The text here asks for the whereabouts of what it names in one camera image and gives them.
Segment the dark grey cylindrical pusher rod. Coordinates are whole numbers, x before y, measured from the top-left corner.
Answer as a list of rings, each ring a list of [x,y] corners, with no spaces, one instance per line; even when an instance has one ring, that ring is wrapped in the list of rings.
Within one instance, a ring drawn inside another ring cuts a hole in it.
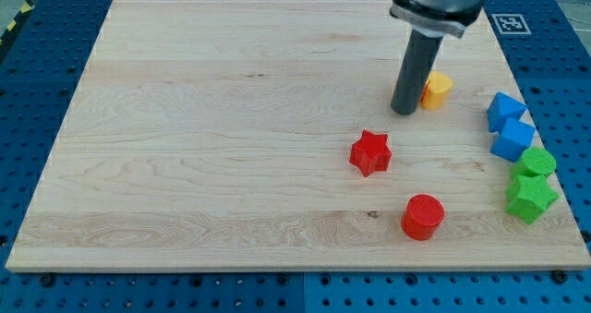
[[[397,114],[410,115],[416,111],[442,39],[442,36],[429,37],[411,31],[391,100],[391,108]]]

